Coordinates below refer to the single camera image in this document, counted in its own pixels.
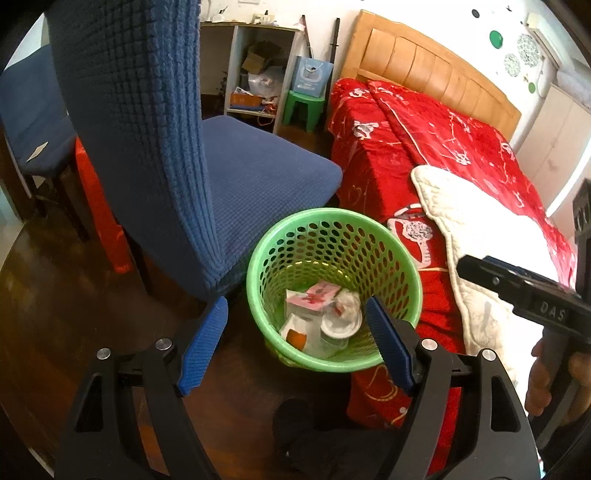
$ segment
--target orange item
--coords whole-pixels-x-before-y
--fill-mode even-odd
[[[103,187],[100,186],[95,169],[78,137],[76,138],[76,164],[92,218],[95,221],[96,232],[99,234],[100,243],[105,249],[107,258],[117,273],[127,273],[131,270],[132,264],[125,234],[121,225],[115,221],[105,199]]]
[[[308,338],[307,335],[296,332],[294,329],[290,328],[290,331],[287,332],[287,343],[289,343],[292,347],[297,348],[299,351],[304,349],[306,345],[306,339]]]

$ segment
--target black shoe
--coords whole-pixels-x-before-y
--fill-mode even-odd
[[[273,415],[275,447],[283,456],[301,435],[314,430],[314,412],[306,400],[290,398],[279,405]]]

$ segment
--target green dot sticker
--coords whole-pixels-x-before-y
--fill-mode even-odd
[[[503,35],[501,35],[497,30],[493,30],[489,35],[488,38],[491,39],[492,46],[499,49],[503,46]]]

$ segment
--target blue gripper pad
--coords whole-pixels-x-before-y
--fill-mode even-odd
[[[412,396],[411,392],[416,383],[413,378],[410,353],[392,326],[390,314],[382,308],[375,297],[371,297],[365,304],[365,320],[378,345],[379,353],[384,359],[392,382],[402,388],[407,395]]]
[[[177,382],[177,388],[183,397],[201,384],[227,321],[228,301],[225,297],[219,297],[183,355],[181,374]]]

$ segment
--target finger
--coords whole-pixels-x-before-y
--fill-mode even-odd
[[[536,343],[534,345],[534,347],[531,350],[531,356],[540,356],[542,354],[542,351],[544,350],[544,339],[541,338],[540,340],[538,340],[538,343]]]
[[[591,355],[575,353],[569,360],[570,375],[583,387],[591,387]]]
[[[524,407],[525,411],[527,411],[530,415],[533,415],[534,417],[539,417],[544,412],[544,407],[540,407],[539,405],[536,405],[536,403],[532,402],[529,394],[525,396]]]
[[[591,388],[581,387],[574,398],[563,424],[577,421],[591,407]]]
[[[543,411],[548,405],[550,405],[551,401],[552,395],[550,395],[548,390],[545,388],[530,386],[525,395],[525,409],[531,414],[534,414],[535,411]]]
[[[530,387],[546,388],[550,385],[550,374],[540,359],[537,359],[530,370]]]

